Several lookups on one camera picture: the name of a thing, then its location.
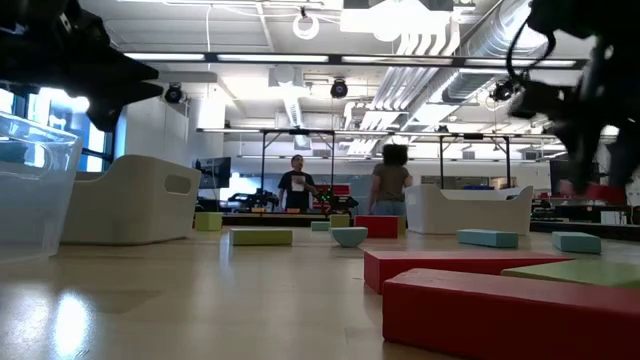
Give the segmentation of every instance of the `wooden floor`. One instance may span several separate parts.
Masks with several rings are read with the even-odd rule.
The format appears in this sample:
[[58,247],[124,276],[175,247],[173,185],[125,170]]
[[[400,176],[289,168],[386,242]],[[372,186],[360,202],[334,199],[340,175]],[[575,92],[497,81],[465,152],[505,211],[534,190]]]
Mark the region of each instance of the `wooden floor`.
[[[362,248],[482,250],[417,234]],[[520,248],[557,253],[548,234]],[[602,257],[638,263],[640,246],[607,241]],[[451,359],[385,343],[362,273],[361,250],[307,229],[293,247],[233,248],[218,233],[65,246],[0,266],[0,359]]]

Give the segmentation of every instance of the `clear plastic bin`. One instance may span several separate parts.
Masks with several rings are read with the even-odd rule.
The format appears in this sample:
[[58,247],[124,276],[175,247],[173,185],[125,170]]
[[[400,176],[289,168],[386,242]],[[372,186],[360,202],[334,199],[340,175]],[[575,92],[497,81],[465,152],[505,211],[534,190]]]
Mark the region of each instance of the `clear plastic bin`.
[[81,151],[75,135],[0,112],[0,263],[58,252]]

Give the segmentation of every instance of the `ceiling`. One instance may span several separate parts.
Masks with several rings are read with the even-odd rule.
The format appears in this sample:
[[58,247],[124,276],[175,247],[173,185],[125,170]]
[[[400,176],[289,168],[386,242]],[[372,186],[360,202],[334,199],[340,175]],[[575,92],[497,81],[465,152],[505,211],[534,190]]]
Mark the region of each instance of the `ceiling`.
[[[338,22],[342,0],[325,0],[324,9],[309,9],[308,12],[326,16],[330,21],[320,20],[320,31],[312,40],[303,40],[292,31],[292,14],[296,8],[270,8],[265,2],[265,23],[259,17],[256,6],[213,7],[209,12],[209,34],[211,52],[280,52],[280,53],[352,53],[392,54],[399,46],[394,42],[379,41],[372,34],[341,32]],[[476,0],[476,9],[461,17],[463,34],[495,4],[496,0]],[[118,0],[80,0],[81,5],[104,20],[111,35],[113,46],[123,52],[190,52],[207,51],[206,16],[209,6],[168,6],[163,3],[129,2]],[[588,56],[592,42],[578,41],[570,36],[558,34],[556,57]],[[224,83],[235,106],[228,107],[227,119],[232,122],[255,119],[273,119],[274,114],[284,112],[281,99],[270,96],[267,91],[270,65],[229,64],[153,64],[162,73],[196,72],[217,74]],[[311,96],[299,100],[305,112],[331,113],[342,116],[348,101],[367,101],[377,92],[383,82],[387,68],[384,67],[336,67],[303,66],[305,83],[311,85]],[[579,76],[576,71],[540,71],[532,75],[535,79],[556,84],[574,84]],[[349,86],[349,97],[331,99],[329,89],[335,78],[345,78]],[[183,84],[185,91],[194,98],[207,92],[206,83]],[[509,130],[527,125],[528,122],[509,119],[506,108],[491,111],[494,104],[486,100],[486,91],[480,92],[472,103],[479,106],[463,106],[453,115],[456,121],[452,128],[478,131],[494,124],[511,124]]]

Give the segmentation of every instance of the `security camera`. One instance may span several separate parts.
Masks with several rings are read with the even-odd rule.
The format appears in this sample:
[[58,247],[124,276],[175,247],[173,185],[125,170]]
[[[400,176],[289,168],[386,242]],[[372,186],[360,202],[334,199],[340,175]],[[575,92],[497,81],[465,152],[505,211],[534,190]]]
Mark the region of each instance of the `security camera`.
[[333,85],[331,86],[331,97],[334,99],[342,99],[347,96],[349,92],[349,88],[347,84],[344,82],[344,79],[335,79],[333,81]]
[[164,93],[164,99],[169,104],[181,104],[187,99],[187,94],[182,91],[182,84],[171,83],[167,92]]

